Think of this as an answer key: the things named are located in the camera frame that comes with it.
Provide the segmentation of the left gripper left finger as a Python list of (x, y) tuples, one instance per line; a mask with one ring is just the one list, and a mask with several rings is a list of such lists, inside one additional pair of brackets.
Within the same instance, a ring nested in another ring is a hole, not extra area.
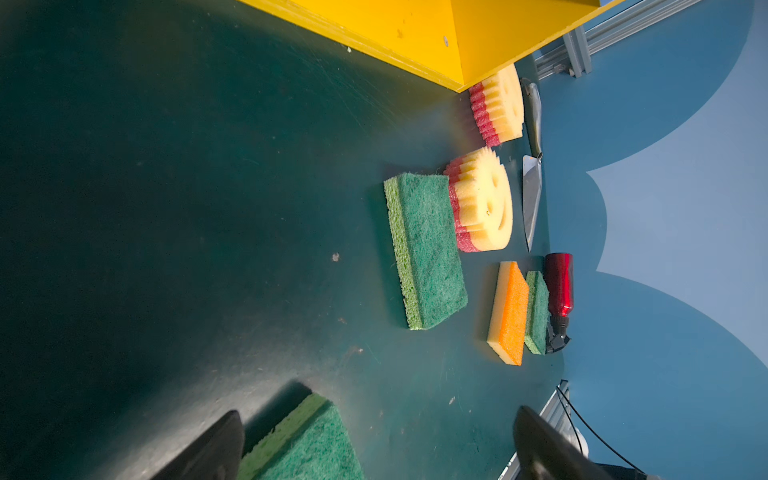
[(152, 480), (232, 480), (237, 478), (245, 429), (236, 410), (226, 412)]

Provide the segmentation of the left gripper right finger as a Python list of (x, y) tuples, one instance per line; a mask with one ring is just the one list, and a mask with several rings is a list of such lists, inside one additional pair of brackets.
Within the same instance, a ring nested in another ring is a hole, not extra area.
[(513, 437), (520, 479), (610, 479), (528, 406), (517, 411)]

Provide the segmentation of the yellow smiley sponge near shelf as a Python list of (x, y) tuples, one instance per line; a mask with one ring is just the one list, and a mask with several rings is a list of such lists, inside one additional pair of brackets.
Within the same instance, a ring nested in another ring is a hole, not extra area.
[(469, 89), (476, 126), (488, 147), (522, 137), (524, 104), (514, 64)]

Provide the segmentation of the yellow shelf with pink and blue boards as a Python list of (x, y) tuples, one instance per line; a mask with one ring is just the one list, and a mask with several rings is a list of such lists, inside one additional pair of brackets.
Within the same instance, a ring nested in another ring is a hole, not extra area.
[(455, 92), (614, 7), (581, 0), (247, 0)]

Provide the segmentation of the green sponge centre front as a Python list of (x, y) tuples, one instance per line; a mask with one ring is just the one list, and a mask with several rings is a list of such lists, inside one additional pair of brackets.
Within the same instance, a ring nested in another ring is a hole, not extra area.
[(312, 393), (242, 458), (239, 479), (363, 479), (338, 408)]

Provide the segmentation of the orange sponge right tilted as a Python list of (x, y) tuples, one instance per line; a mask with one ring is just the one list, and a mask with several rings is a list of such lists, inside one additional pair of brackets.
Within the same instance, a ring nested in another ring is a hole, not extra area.
[(486, 342), (508, 365), (522, 364), (528, 299), (529, 286), (518, 263), (501, 262)]

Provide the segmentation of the green sponge right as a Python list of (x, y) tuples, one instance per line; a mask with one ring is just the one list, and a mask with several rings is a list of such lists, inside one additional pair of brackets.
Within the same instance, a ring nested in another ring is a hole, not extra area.
[(526, 274), (529, 289), (525, 344), (536, 355), (546, 353), (549, 324), (549, 289), (540, 271)]

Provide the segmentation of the red bottle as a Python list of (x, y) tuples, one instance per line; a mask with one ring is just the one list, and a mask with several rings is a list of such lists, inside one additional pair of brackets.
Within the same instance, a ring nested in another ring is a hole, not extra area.
[(561, 351), (570, 341), (569, 316), (574, 307), (573, 255), (550, 253), (545, 257), (544, 280), (549, 290), (546, 353)]

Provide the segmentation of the green sponge centre upright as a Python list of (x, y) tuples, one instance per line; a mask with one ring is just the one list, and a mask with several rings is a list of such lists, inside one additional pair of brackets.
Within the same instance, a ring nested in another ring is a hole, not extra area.
[(428, 330), (468, 304), (448, 178), (403, 173), (383, 188), (408, 328)]

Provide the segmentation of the yellow smiley sponge centre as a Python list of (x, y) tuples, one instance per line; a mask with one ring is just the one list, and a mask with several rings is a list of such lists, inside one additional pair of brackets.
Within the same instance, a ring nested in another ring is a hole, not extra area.
[(513, 202), (507, 171), (496, 153), (483, 147), (446, 166), (458, 248), (486, 252), (507, 247), (513, 230)]

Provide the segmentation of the metal trowel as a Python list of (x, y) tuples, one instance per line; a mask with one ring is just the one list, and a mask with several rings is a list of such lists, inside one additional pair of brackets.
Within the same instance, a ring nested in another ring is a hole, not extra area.
[(526, 244), (533, 249), (543, 188), (541, 117), (542, 104), (538, 86), (527, 78), (520, 80), (524, 97), (525, 128), (531, 153), (523, 156), (523, 223)]

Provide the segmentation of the aluminium frame rail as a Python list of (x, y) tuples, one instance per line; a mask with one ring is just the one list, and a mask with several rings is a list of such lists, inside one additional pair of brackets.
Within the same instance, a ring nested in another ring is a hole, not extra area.
[(595, 25), (581, 25), (557, 39), (554, 47), (534, 59), (537, 77), (557, 74), (579, 78), (593, 69), (592, 57), (622, 40), (640, 33), (696, 4), (699, 0), (638, 1), (611, 13)]

